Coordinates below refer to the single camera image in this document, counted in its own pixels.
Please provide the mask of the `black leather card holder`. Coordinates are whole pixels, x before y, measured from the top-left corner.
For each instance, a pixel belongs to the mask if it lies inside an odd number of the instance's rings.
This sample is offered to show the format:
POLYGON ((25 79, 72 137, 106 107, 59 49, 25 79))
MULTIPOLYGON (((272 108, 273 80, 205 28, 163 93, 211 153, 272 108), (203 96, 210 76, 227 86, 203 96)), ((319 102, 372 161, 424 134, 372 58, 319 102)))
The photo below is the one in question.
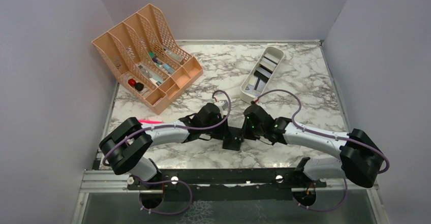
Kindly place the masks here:
POLYGON ((240 151, 243 142, 242 129, 238 127, 229 126, 224 133, 223 149, 240 151))

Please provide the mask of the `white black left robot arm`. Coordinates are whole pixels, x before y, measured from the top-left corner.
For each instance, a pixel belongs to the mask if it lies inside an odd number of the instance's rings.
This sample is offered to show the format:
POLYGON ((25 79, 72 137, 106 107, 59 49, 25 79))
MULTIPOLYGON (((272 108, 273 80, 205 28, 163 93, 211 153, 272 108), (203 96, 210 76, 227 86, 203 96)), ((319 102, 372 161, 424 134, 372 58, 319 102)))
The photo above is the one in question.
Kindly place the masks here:
POLYGON ((219 133, 227 125, 231 105, 227 101, 207 103, 198 113, 172 123, 141 123, 130 117, 117 126, 100 143, 102 164, 116 175, 129 173, 149 189, 160 182, 160 170, 153 160, 144 158, 152 146, 198 140, 202 134, 219 133))

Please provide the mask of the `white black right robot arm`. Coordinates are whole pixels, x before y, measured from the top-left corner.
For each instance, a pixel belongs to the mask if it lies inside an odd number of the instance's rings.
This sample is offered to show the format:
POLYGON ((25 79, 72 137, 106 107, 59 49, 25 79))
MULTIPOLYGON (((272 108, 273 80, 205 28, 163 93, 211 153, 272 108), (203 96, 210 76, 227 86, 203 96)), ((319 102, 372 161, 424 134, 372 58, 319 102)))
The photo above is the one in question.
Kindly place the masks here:
POLYGON ((252 104, 244 111, 247 139, 265 138, 272 144, 291 144, 311 148, 330 157, 309 159, 293 173, 301 187, 313 180, 344 178, 370 188, 384 162, 382 151, 362 130, 350 133, 330 132, 295 123, 291 118, 272 118, 261 106, 252 104))

